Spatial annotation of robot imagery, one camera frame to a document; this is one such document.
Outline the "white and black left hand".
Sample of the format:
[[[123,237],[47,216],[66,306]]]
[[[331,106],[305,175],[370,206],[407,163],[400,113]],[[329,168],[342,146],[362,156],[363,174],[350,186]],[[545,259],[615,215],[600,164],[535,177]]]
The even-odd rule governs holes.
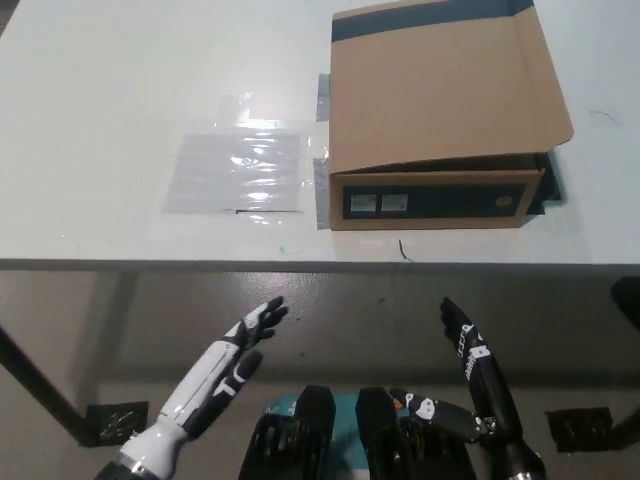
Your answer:
[[[194,363],[162,407],[158,423],[189,440],[199,438],[258,370],[263,355],[256,346],[274,336],[287,313],[278,296],[237,321]]]

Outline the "black right hand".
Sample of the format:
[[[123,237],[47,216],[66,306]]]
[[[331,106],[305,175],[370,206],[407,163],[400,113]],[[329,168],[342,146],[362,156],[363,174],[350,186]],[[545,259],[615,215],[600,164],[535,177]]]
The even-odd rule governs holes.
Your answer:
[[[478,327],[450,298],[440,304],[446,338],[459,357],[474,409],[392,387],[390,396],[410,414],[466,443],[501,445],[520,439],[523,429],[496,357]]]

